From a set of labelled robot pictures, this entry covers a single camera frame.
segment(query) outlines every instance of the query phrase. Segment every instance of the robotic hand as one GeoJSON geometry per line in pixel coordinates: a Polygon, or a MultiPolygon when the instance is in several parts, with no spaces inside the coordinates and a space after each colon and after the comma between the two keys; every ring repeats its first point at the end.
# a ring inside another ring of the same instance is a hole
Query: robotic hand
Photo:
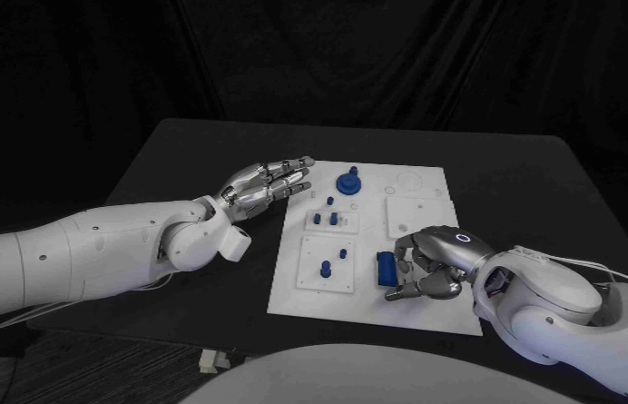
{"type": "Polygon", "coordinates": [[[117,295],[199,269],[218,252],[240,261],[251,238],[233,223],[310,188],[302,180],[313,165],[310,157],[260,163],[214,197],[109,206],[0,234],[0,314],[117,295]]]}
{"type": "Polygon", "coordinates": [[[470,232],[443,226],[397,241],[402,273],[410,271],[410,248],[414,262],[430,275],[391,289],[388,301],[421,296],[449,300],[469,281],[475,312],[511,348],[536,363],[571,364],[628,396],[628,284],[591,284],[557,261],[598,270],[603,265],[521,246],[496,253],[470,232]]]}

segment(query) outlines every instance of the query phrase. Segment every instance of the black table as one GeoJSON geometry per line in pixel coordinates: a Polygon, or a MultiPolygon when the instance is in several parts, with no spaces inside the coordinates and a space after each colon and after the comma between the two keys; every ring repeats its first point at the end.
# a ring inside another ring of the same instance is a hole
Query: black table
{"type": "MultiPolygon", "coordinates": [[[[245,166],[303,155],[444,167],[462,227],[496,249],[522,244],[628,272],[628,238],[568,145],[551,136],[165,120],[107,204],[214,194],[245,166]]],[[[581,399],[620,398],[570,366],[547,367],[522,358],[485,321],[480,338],[267,314],[286,206],[277,202],[240,223],[254,239],[241,263],[218,257],[158,291],[84,302],[29,324],[250,355],[323,343],[388,345],[469,360],[581,399]]],[[[588,277],[607,279],[587,271],[588,277]]]]}

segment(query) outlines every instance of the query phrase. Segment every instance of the black backdrop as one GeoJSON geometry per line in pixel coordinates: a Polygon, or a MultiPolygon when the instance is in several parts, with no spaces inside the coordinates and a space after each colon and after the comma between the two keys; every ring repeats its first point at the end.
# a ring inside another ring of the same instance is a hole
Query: black backdrop
{"type": "Polygon", "coordinates": [[[100,205],[166,117],[557,134],[628,227],[627,1],[0,0],[2,230],[100,205]]]}

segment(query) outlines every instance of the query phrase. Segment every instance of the white round object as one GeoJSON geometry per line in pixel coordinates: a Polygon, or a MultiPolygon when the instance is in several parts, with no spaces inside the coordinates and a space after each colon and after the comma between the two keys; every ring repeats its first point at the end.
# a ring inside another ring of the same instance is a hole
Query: white round object
{"type": "Polygon", "coordinates": [[[466,361],[352,344],[287,350],[245,363],[182,401],[209,402],[577,403],[523,379],[466,361]]]}
{"type": "Polygon", "coordinates": [[[417,191],[423,187],[423,178],[415,172],[402,172],[397,176],[397,183],[407,191],[417,191]]]}

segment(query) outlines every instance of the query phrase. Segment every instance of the silver robotic hand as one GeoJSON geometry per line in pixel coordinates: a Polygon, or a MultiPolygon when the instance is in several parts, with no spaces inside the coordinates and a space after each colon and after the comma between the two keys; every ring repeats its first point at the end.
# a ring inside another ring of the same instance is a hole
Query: silver robotic hand
{"type": "Polygon", "coordinates": [[[410,272],[408,248],[413,261],[430,275],[388,290],[388,301],[421,295],[437,300],[456,298],[463,291],[462,282],[475,282],[482,265],[495,256],[493,248],[476,235],[449,226],[428,227],[398,239],[395,260],[402,273],[410,272]]]}
{"type": "Polygon", "coordinates": [[[231,222],[244,221],[266,211],[274,200],[287,198],[310,189],[302,182],[307,167],[316,163],[312,157],[273,163],[258,163],[235,173],[214,197],[231,222]]]}

